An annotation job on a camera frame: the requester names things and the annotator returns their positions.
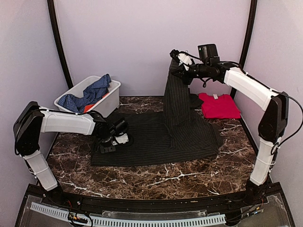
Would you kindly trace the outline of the red t-shirt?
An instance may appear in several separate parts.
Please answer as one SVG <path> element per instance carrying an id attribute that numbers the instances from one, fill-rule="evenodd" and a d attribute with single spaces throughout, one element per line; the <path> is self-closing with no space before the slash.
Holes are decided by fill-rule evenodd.
<path id="1" fill-rule="evenodd" d="M 234 100 L 228 94 L 218 96 L 200 93 L 199 99 L 203 101 L 201 110 L 207 119 L 240 119 L 241 112 Z"/>

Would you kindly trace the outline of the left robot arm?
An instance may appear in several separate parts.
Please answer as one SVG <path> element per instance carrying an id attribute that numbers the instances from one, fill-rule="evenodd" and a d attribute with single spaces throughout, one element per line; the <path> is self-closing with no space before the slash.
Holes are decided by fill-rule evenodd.
<path id="1" fill-rule="evenodd" d="M 49 200 L 56 206 L 63 206 L 67 196 L 57 188 L 59 183 L 40 151 L 40 135 L 49 132 L 92 135 L 109 145 L 115 126 L 97 111 L 64 112 L 40 107 L 31 101 L 14 123 L 13 132 L 15 154 L 25 160 L 41 186 L 49 192 Z"/>

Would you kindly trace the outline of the white plastic laundry bin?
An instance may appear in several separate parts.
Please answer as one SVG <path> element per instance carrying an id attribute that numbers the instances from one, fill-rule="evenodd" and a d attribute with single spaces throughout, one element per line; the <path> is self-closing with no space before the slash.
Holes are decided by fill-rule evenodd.
<path id="1" fill-rule="evenodd" d="M 69 89 L 63 95 L 73 94 L 77 97 L 83 97 L 83 90 L 90 84 L 99 80 L 100 78 L 101 78 L 100 76 L 89 76 L 89 77 L 85 78 L 84 80 L 82 80 L 81 82 L 79 82 L 78 84 L 76 84 L 71 89 Z M 119 106 L 119 88 L 120 88 L 120 86 L 121 86 L 121 83 L 119 81 L 111 79 L 111 83 L 108 88 L 109 94 L 101 101 L 98 101 L 97 104 L 89 111 L 95 110 L 95 111 L 98 111 L 99 113 L 101 113 L 103 115 L 103 117 L 108 117 Z M 61 95 L 60 97 L 55 99 L 54 104 L 61 111 L 72 112 L 57 104 L 57 102 L 63 95 Z"/>

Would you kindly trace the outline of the black frame post right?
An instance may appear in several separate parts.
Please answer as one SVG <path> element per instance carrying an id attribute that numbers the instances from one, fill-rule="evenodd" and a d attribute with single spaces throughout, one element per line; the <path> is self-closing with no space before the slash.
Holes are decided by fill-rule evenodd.
<path id="1" fill-rule="evenodd" d="M 257 12 L 257 0 L 251 0 L 250 1 L 250 11 L 249 11 L 249 16 L 248 16 L 248 21 L 247 21 L 247 27 L 246 27 L 246 33 L 243 41 L 243 47 L 241 51 L 241 56 L 239 60 L 239 64 L 244 68 L 247 56 L 248 56 L 248 51 L 250 47 L 250 41 L 253 33 L 253 27 L 254 27 L 254 22 L 255 22 L 255 17 L 256 17 L 256 12 Z"/>

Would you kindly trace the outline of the black frame post left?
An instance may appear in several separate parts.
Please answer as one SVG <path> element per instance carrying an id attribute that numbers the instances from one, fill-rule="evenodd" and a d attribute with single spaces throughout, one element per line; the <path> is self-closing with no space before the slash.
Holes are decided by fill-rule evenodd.
<path id="1" fill-rule="evenodd" d="M 63 45 L 62 45 L 62 41 L 61 41 L 59 25 L 58 25 L 57 16 L 56 16 L 56 10 L 55 10 L 55 1 L 47 0 L 47 6 L 48 6 L 51 27 L 52 27 L 52 31 L 53 31 L 53 37 L 54 37 L 59 61 L 61 64 L 61 68 L 63 71 L 64 79 L 65 79 L 68 89 L 71 89 L 73 87 L 73 82 L 71 79 L 71 75 L 69 72 L 67 60 L 66 60 L 66 57 L 64 54 L 64 49 L 63 49 Z"/>

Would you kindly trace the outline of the black front rail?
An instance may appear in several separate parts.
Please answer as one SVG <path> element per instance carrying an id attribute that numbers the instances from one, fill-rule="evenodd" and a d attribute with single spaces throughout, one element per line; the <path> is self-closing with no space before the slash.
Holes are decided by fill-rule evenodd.
<path id="1" fill-rule="evenodd" d="M 198 197 L 190 199 L 173 200 L 127 200 L 111 199 L 95 196 L 86 196 L 69 192 L 45 192 L 37 185 L 29 184 L 26 195 L 33 195 L 42 202 L 50 205 L 65 206 L 71 202 L 72 209 L 89 213 L 101 213 L 103 211 L 121 212 L 182 212 L 194 210 L 207 210 L 210 212 L 236 212 L 245 206 L 250 206 L 245 196 L 246 192 L 234 192 L 225 195 L 210 197 Z"/>

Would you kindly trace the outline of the blue checkered garment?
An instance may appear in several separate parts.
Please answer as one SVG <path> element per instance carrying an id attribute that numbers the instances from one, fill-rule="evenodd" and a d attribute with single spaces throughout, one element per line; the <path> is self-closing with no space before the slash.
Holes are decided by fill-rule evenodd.
<path id="1" fill-rule="evenodd" d="M 83 113 L 86 106 L 96 104 L 109 92 L 110 83 L 110 75 L 105 74 L 83 90 L 83 97 L 66 94 L 59 99 L 57 104 L 74 113 Z"/>

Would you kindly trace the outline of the black frame post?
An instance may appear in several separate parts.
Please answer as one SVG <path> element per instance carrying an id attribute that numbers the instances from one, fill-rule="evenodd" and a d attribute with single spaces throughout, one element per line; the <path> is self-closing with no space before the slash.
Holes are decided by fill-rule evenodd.
<path id="1" fill-rule="evenodd" d="M 66 60 L 66 57 L 64 54 L 64 49 L 63 49 L 63 45 L 62 45 L 62 41 L 61 41 L 59 25 L 58 25 L 57 16 L 56 16 L 56 10 L 55 10 L 55 1 L 47 0 L 47 6 L 48 6 L 51 27 L 52 27 L 52 31 L 53 31 L 53 37 L 54 37 L 59 61 L 61 64 L 61 68 L 63 71 L 64 79 L 65 79 L 68 89 L 71 89 L 73 87 L 73 82 L 71 79 L 71 75 L 69 72 L 67 60 Z"/>
<path id="2" fill-rule="evenodd" d="M 248 56 L 248 51 L 250 47 L 250 41 L 253 33 L 253 27 L 254 27 L 254 22 L 255 22 L 255 17 L 256 17 L 256 12 L 257 12 L 257 0 L 251 0 L 250 1 L 250 11 L 249 11 L 249 16 L 248 16 L 248 21 L 247 21 L 247 27 L 246 27 L 246 33 L 243 41 L 243 47 L 241 51 L 241 56 L 239 60 L 239 64 L 244 68 L 247 56 Z"/>

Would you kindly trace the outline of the orange red garment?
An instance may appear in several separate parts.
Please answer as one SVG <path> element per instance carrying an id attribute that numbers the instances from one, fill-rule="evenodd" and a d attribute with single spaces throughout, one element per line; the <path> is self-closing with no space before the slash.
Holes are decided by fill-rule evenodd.
<path id="1" fill-rule="evenodd" d="M 108 94 L 109 94 L 109 92 L 107 92 L 105 95 L 103 95 L 102 98 L 100 99 L 100 101 L 101 101 L 102 99 L 104 99 Z M 85 108 L 84 108 L 84 113 L 88 112 L 88 111 L 89 111 L 90 109 L 92 109 L 96 104 L 97 104 L 97 102 L 94 103 L 94 104 L 86 105 Z"/>

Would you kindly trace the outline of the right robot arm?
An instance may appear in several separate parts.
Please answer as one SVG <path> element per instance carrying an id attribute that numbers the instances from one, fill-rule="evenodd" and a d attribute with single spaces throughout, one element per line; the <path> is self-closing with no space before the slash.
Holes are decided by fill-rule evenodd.
<path id="1" fill-rule="evenodd" d="M 282 137 L 287 126 L 290 96 L 262 84 L 232 61 L 219 61 L 210 65 L 195 64 L 191 58 L 186 58 L 173 59 L 172 64 L 170 72 L 184 84 L 190 84 L 194 78 L 219 81 L 240 91 L 264 111 L 258 126 L 260 138 L 258 155 L 248 180 L 250 184 L 263 185 L 275 164 L 276 152 L 284 143 Z"/>

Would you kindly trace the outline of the black striped garment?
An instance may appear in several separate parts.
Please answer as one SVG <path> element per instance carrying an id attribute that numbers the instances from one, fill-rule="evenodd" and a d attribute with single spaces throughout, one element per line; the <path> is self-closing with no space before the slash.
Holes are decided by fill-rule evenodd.
<path id="1" fill-rule="evenodd" d="M 91 149 L 92 166 L 146 166 L 189 161 L 218 154 L 223 140 L 216 127 L 190 108 L 189 88 L 180 78 L 169 74 L 163 97 L 163 111 L 153 113 L 113 112 L 110 121 L 124 117 L 128 133 L 134 138 L 129 147 L 117 145 L 116 151 L 100 154 Z"/>

